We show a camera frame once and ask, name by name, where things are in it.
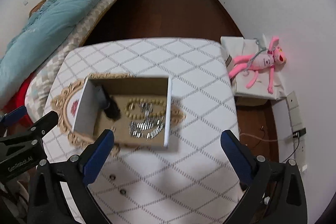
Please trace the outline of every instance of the dark wood floor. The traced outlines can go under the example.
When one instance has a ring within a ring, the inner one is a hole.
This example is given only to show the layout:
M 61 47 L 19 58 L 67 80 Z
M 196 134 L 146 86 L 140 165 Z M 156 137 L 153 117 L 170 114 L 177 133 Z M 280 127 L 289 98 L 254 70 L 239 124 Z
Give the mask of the dark wood floor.
M 86 44 L 142 37 L 196 37 L 220 41 L 241 33 L 214 0 L 118 0 Z
M 219 42 L 242 36 L 217 0 L 117 0 L 97 24 L 85 45 L 142 37 L 196 37 Z M 276 139 L 270 105 L 237 110 L 241 132 Z M 278 160 L 278 145 L 241 136 L 254 155 Z

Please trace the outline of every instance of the stuffed toy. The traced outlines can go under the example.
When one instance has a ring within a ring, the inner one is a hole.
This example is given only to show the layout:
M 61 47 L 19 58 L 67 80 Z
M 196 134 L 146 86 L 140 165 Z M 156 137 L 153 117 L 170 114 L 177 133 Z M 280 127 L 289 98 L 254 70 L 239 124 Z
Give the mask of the stuffed toy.
M 255 55 L 240 55 L 233 58 L 234 68 L 230 71 L 229 77 L 232 79 L 241 71 L 253 70 L 254 77 L 246 85 L 251 88 L 256 82 L 259 70 L 270 68 L 268 93 L 273 94 L 274 67 L 286 62 L 285 54 L 279 45 L 279 37 L 273 37 L 268 49 L 262 49 Z

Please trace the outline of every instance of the red object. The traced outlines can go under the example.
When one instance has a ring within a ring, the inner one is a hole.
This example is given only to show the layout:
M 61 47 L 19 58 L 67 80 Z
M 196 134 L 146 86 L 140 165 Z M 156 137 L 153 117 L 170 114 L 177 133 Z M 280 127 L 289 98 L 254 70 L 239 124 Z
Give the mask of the red object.
M 10 101 L 4 107 L 4 110 L 7 113 L 17 109 L 20 106 L 25 105 L 26 93 L 27 93 L 29 84 L 32 81 L 33 77 L 34 77 L 34 73 L 28 76 L 28 78 L 20 86 L 20 89 L 18 90 L 18 92 L 15 93 L 15 95 L 10 99 Z M 24 127 L 30 127 L 33 124 L 28 114 L 24 115 L 22 119 L 19 121 L 19 123 Z
M 72 116 L 75 116 L 75 114 L 76 114 L 76 110 L 77 110 L 77 107 L 78 107 L 78 102 L 79 102 L 79 100 L 76 100 L 72 104 L 71 111 L 70 111 Z

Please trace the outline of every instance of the silver jewelry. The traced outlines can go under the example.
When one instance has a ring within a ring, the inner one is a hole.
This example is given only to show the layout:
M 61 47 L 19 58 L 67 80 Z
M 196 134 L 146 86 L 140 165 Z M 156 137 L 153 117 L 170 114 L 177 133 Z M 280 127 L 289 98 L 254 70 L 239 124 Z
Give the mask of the silver jewelry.
M 153 104 L 149 102 L 140 102 L 139 107 L 141 111 L 144 112 L 143 122 L 134 122 L 131 121 L 129 125 L 129 134 L 133 138 L 146 138 L 153 139 L 159 132 L 163 129 L 165 123 L 163 122 L 163 115 L 153 116 Z M 148 132 L 146 135 L 143 134 L 143 130 L 148 130 L 154 128 L 151 132 Z

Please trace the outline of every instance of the baseboard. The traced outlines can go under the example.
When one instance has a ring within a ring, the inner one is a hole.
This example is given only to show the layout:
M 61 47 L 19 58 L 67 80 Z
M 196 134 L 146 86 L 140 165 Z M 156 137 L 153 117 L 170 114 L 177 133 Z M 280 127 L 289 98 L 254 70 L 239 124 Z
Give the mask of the baseboard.
M 232 17 L 229 15 L 229 13 L 226 11 L 226 9 L 224 8 L 224 6 L 221 4 L 221 2 L 219 0 L 214 0 L 217 5 L 219 6 L 219 8 L 221 9 L 221 11 L 223 12 L 224 16 L 226 17 L 229 25 L 231 26 L 234 34 L 236 37 L 242 37 L 242 33 L 239 30 L 238 26 L 236 25 L 236 23 L 233 21 Z

